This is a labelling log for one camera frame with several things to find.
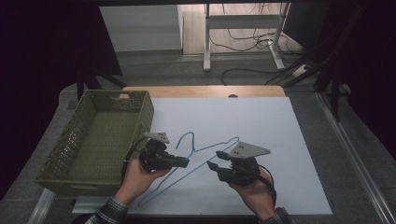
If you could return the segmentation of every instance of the table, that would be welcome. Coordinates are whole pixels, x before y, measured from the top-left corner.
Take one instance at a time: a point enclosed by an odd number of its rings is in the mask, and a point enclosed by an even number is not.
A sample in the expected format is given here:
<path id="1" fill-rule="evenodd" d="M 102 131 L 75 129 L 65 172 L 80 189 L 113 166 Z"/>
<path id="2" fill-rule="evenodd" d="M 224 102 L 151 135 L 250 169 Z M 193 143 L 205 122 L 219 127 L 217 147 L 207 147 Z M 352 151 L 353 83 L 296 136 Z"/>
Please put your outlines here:
<path id="1" fill-rule="evenodd" d="M 163 183 L 161 180 L 154 182 L 146 194 L 131 204 L 129 214 L 252 215 L 240 198 L 219 182 L 216 173 L 210 172 L 205 165 L 206 161 L 213 161 L 227 167 L 226 161 L 219 161 L 214 152 L 231 150 L 237 141 L 273 150 L 271 155 L 257 160 L 275 176 L 278 206 L 287 207 L 293 215 L 332 213 L 289 98 L 285 97 L 282 88 L 182 86 L 126 87 L 124 90 L 149 91 L 155 110 L 151 131 L 167 133 L 170 139 L 167 151 L 170 154 L 187 156 L 191 137 L 197 149 L 187 168 L 175 169 Z M 227 99 L 231 94 L 239 97 Z M 183 140 L 177 150 L 180 136 Z M 212 145 L 216 146 L 199 150 Z M 288 188 L 290 182 L 294 190 Z M 107 197 L 80 196 L 73 214 L 91 214 L 106 200 Z"/>

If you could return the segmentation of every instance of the plastic crate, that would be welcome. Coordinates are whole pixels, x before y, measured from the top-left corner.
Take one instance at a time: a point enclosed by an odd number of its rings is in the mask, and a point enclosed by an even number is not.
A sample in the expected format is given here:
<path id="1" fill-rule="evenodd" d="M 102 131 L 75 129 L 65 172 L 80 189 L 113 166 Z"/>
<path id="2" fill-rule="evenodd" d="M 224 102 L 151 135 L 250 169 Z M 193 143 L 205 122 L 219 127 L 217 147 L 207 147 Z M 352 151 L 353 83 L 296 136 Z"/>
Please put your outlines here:
<path id="1" fill-rule="evenodd" d="M 35 182 L 65 196 L 114 195 L 123 160 L 153 115 L 148 91 L 85 91 Z"/>

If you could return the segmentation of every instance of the gray carpet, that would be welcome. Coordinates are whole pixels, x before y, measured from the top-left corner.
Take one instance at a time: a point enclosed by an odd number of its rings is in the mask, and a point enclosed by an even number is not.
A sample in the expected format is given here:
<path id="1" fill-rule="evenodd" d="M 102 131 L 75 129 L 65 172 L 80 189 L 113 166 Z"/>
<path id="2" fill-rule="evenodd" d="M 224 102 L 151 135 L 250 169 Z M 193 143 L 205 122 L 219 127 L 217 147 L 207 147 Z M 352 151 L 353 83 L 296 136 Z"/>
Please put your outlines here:
<path id="1" fill-rule="evenodd" d="M 203 71 L 202 57 L 199 56 L 119 56 L 124 74 L 120 80 L 130 86 L 222 85 L 221 73 L 226 69 L 275 71 L 275 65 L 269 55 L 214 55 L 210 73 Z M 234 71 L 227 74 L 224 81 L 227 85 L 264 85 L 272 77 L 274 74 Z M 99 78 L 99 81 L 105 89 L 118 89 L 104 79 Z M 382 223 L 312 91 L 314 81 L 315 77 L 308 78 L 295 87 L 286 89 L 286 94 L 291 100 L 333 215 L 293 218 L 300 223 Z M 59 106 L 51 124 L 32 158 L 0 202 L 0 223 L 26 223 L 29 219 L 43 190 L 33 183 L 33 179 L 73 114 L 76 102 L 75 85 L 61 92 Z M 356 117 L 346 98 L 340 101 L 340 117 L 364 164 L 387 199 L 389 207 L 395 211 L 395 160 Z M 71 223 L 76 218 L 71 214 L 73 201 L 74 198 L 56 196 L 45 223 Z"/>

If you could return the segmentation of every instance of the human hand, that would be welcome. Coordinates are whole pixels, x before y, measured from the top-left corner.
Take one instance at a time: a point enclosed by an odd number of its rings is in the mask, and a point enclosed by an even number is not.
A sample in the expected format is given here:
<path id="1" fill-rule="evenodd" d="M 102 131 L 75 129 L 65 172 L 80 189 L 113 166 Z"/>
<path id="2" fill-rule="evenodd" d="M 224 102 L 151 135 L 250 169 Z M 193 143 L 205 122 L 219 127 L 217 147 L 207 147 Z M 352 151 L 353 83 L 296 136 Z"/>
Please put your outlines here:
<path id="1" fill-rule="evenodd" d="M 262 177 L 273 184 L 271 177 L 260 169 Z M 241 187 L 235 184 L 228 184 L 232 189 L 241 196 L 245 205 L 259 218 L 260 221 L 267 220 L 275 215 L 273 198 L 268 187 L 261 181 L 255 182 Z"/>
<path id="2" fill-rule="evenodd" d="M 145 193 L 152 182 L 166 175 L 169 170 L 146 172 L 138 159 L 132 159 L 125 173 L 123 183 L 116 194 L 116 199 L 124 204 L 130 204 L 138 196 Z"/>

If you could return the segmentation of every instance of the plaid sleeve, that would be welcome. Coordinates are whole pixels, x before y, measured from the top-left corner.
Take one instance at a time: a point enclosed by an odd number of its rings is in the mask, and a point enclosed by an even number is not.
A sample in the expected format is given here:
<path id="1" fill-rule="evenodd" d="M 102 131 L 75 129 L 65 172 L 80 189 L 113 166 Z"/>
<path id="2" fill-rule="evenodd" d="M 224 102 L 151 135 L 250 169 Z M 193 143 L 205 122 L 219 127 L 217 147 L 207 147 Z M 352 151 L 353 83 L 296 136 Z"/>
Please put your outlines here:
<path id="1" fill-rule="evenodd" d="M 296 224 L 284 208 L 277 208 L 275 215 L 268 220 L 259 222 L 260 224 Z"/>
<path id="2" fill-rule="evenodd" d="M 120 224 L 126 218 L 128 206 L 111 197 L 107 203 L 94 213 L 86 224 Z"/>

